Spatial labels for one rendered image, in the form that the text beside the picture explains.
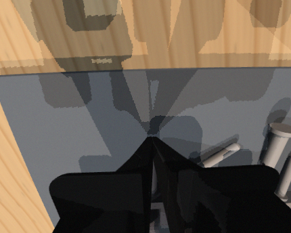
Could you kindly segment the dark grey metal clevis fork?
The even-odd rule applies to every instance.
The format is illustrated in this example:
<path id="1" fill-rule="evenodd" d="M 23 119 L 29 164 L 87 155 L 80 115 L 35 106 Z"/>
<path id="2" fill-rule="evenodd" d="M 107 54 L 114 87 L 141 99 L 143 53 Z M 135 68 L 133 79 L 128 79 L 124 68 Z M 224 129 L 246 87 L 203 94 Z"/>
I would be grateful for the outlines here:
<path id="1" fill-rule="evenodd" d="M 152 199 L 151 199 L 151 209 L 158 209 L 158 219 L 160 226 L 167 226 L 167 219 L 164 211 L 164 205 L 162 201 L 162 196 L 160 193 L 159 184 L 157 184 L 157 175 L 153 161 L 153 174 L 152 174 Z"/>

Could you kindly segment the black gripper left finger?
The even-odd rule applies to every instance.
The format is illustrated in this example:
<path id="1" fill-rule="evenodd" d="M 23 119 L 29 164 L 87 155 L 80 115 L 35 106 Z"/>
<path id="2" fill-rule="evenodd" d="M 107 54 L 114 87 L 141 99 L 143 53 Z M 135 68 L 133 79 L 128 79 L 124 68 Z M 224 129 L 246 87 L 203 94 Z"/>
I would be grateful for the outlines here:
<path id="1" fill-rule="evenodd" d="M 135 233 L 150 233 L 153 141 L 147 137 L 131 158 L 112 172 L 66 173 L 49 185 L 61 217 L 73 211 L 132 211 Z"/>

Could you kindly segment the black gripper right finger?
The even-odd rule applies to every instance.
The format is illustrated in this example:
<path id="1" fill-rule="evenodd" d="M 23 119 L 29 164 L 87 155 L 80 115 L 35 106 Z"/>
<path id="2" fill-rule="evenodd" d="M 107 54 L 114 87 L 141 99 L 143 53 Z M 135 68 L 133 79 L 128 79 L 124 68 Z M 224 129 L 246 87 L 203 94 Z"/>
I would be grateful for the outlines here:
<path id="1" fill-rule="evenodd" d="M 203 194 L 262 189 L 274 193 L 279 183 L 278 171 L 270 166 L 203 168 L 158 137 L 152 137 L 152 141 L 153 161 L 170 233 L 194 233 Z"/>

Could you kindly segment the dark grey flat bar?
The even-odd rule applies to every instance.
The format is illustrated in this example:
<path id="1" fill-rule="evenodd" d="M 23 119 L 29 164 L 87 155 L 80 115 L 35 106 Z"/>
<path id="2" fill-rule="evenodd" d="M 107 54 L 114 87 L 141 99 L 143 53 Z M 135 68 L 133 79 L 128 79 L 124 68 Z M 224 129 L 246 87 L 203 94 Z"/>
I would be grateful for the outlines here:
<path id="1" fill-rule="evenodd" d="M 159 233 L 157 209 L 151 209 L 150 212 L 150 233 Z"/>

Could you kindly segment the dark grey flat base plate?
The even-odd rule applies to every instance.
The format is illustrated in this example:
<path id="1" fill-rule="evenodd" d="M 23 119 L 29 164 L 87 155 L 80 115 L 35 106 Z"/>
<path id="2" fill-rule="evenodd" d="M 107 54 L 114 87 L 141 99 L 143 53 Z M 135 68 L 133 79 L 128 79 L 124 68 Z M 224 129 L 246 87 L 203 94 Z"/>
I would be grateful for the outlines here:
<path id="1" fill-rule="evenodd" d="M 0 75 L 0 103 L 54 226 L 50 183 L 116 171 L 147 137 L 212 167 L 260 165 L 270 123 L 291 125 L 291 67 L 90 70 Z"/>

